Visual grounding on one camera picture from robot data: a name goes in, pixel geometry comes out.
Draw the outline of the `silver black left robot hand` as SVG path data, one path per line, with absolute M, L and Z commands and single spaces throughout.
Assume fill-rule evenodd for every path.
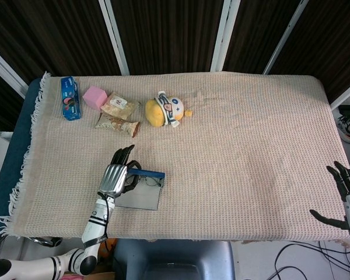
M 135 145 L 130 145 L 126 148 L 118 149 L 114 153 L 110 164 L 103 174 L 99 191 L 97 192 L 100 197 L 116 199 L 121 194 L 125 194 L 136 187 L 139 182 L 139 175 L 135 174 L 129 184 L 125 183 L 127 174 L 133 167 L 141 170 L 141 165 L 136 160 L 128 162 L 134 147 Z

